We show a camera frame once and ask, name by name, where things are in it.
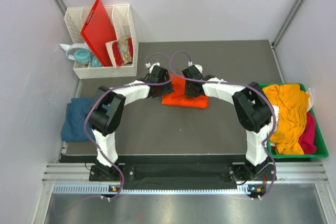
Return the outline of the orange t shirt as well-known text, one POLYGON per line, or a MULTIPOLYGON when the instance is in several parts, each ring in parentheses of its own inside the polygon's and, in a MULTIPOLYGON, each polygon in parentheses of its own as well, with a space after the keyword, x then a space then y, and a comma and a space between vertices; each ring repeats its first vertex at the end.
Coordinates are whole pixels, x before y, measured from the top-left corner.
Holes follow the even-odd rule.
POLYGON ((208 97, 201 95, 196 98, 188 98, 185 96, 186 80, 173 76, 172 79, 173 92, 162 96, 162 104, 167 106, 179 106, 195 109, 206 109, 208 107, 208 97))

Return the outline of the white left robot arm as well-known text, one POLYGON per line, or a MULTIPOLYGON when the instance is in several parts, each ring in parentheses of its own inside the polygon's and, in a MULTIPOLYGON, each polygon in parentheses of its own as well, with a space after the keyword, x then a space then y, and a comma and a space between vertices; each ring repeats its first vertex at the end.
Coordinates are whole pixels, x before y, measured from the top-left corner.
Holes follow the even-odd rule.
POLYGON ((85 125, 94 134, 97 148, 96 167, 103 177, 114 180, 119 174, 119 168, 115 164, 118 160, 115 132, 120 125, 124 107, 137 100, 161 97, 171 92, 173 86, 169 72, 158 63, 150 67, 144 78, 119 87, 98 88, 89 107, 85 125))

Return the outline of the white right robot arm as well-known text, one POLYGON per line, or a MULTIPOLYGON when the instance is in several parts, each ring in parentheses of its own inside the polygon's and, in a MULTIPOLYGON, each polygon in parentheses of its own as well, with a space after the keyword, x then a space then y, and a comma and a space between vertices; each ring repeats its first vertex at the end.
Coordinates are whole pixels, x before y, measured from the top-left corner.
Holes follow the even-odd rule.
POLYGON ((239 123, 246 130, 247 136, 245 174, 252 180, 258 179, 264 174, 264 168, 268 164, 265 139, 272 128, 274 111, 266 101, 261 86, 252 82, 246 87, 211 75, 203 76, 200 65, 190 65, 182 73, 186 80, 186 97, 205 95, 234 105, 239 123))

